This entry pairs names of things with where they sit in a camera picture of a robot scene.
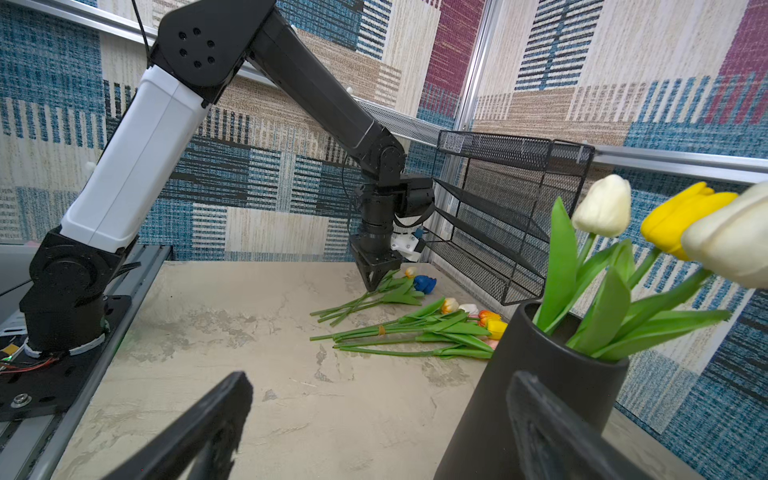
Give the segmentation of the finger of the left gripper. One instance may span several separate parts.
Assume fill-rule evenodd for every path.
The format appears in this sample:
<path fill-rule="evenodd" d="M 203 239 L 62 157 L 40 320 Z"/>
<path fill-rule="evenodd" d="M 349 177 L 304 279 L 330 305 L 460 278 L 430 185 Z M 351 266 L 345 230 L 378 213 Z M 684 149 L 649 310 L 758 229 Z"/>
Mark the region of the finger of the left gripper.
<path fill-rule="evenodd" d="M 387 264 L 357 264 L 367 292 L 374 292 L 390 271 Z"/>

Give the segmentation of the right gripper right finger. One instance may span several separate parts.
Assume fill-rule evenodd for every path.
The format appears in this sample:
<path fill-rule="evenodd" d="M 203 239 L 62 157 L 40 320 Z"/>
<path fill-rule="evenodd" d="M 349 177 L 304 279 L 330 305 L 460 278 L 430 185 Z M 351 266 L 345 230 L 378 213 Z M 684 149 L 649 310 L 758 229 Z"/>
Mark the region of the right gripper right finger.
<path fill-rule="evenodd" d="M 647 479 L 539 379 L 525 371 L 506 394 L 525 479 Z"/>

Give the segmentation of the black cylindrical vase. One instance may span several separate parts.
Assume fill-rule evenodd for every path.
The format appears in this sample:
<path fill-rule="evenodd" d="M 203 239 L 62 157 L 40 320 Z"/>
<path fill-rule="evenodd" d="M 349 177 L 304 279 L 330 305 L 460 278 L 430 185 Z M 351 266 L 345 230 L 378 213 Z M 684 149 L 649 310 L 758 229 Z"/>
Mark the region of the black cylindrical vase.
<path fill-rule="evenodd" d="M 534 322 L 541 304 L 513 313 L 437 467 L 437 479 L 587 477 L 627 376 L 627 359 L 605 361 L 567 347 L 580 318 L 552 334 Z"/>

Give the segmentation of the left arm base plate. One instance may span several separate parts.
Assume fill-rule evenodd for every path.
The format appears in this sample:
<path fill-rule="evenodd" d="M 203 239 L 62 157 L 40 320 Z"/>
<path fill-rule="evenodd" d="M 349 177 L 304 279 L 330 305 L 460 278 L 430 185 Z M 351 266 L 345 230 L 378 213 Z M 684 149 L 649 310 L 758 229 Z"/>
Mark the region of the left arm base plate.
<path fill-rule="evenodd" d="M 105 341 L 75 356 L 66 355 L 48 366 L 23 373 L 1 375 L 1 421 L 13 421 L 66 412 L 79 396 L 108 341 L 124 323 L 132 305 L 127 295 L 107 297 Z"/>

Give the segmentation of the yellow tulip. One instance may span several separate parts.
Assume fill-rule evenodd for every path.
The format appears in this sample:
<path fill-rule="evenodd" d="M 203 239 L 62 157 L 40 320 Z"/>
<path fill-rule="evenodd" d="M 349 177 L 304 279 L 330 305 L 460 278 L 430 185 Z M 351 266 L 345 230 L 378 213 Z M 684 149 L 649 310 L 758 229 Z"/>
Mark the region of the yellow tulip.
<path fill-rule="evenodd" d="M 697 221 L 730 205 L 737 198 L 738 195 L 734 192 L 717 193 L 706 183 L 699 182 L 658 206 L 641 224 L 641 234 L 653 245 L 653 249 L 629 277 L 627 286 L 634 288 L 663 253 L 680 261 L 689 261 L 691 255 L 686 253 L 682 246 L 682 235 L 685 231 Z M 712 275 L 710 270 L 702 267 L 676 288 L 632 303 L 614 339 L 624 339 L 657 314 L 686 302 Z"/>

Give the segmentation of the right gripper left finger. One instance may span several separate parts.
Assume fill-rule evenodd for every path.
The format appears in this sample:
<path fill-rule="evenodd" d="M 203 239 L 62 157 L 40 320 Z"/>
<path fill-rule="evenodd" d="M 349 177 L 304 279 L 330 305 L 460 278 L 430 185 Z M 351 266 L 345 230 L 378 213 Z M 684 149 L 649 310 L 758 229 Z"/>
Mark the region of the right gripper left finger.
<path fill-rule="evenodd" d="M 227 479 L 253 401 L 246 373 L 234 371 L 108 479 Z"/>

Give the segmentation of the blue tulip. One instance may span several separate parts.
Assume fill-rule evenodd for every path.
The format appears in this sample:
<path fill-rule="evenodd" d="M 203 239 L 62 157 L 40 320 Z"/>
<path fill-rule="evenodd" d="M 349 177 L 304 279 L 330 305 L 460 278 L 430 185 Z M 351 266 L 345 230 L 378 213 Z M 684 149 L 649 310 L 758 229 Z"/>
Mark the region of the blue tulip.
<path fill-rule="evenodd" d="M 379 305 L 414 305 L 420 306 L 423 299 L 431 294 L 437 285 L 437 280 L 425 275 L 417 275 L 414 279 L 407 279 L 399 286 L 389 289 L 384 293 L 367 298 L 352 307 L 344 308 L 327 316 L 317 317 L 318 323 L 330 321 L 332 326 L 338 325 L 352 313 L 363 311 Z"/>

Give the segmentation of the cream white tulip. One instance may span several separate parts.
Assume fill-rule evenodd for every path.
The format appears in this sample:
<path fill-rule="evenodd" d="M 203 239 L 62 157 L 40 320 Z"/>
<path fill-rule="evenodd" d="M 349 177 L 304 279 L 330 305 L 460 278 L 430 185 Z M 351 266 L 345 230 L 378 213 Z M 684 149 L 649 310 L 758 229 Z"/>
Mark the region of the cream white tulip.
<path fill-rule="evenodd" d="M 754 184 L 730 205 L 697 221 L 682 235 L 682 246 L 699 269 L 710 270 L 747 289 L 767 286 L 767 185 Z M 604 362 L 617 362 L 695 330 L 727 320 L 725 310 L 661 312 L 627 337 L 616 341 L 632 303 L 631 288 L 610 267 L 578 337 L 570 348 Z"/>

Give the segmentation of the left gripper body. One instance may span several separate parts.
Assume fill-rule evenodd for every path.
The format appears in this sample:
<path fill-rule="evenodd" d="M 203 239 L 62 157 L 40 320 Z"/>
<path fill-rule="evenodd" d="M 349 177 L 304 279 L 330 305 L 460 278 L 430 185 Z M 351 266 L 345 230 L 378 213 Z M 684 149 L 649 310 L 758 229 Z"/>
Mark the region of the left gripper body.
<path fill-rule="evenodd" d="M 380 235 L 354 234 L 350 237 L 350 247 L 356 265 L 362 270 L 398 270 L 403 261 Z"/>

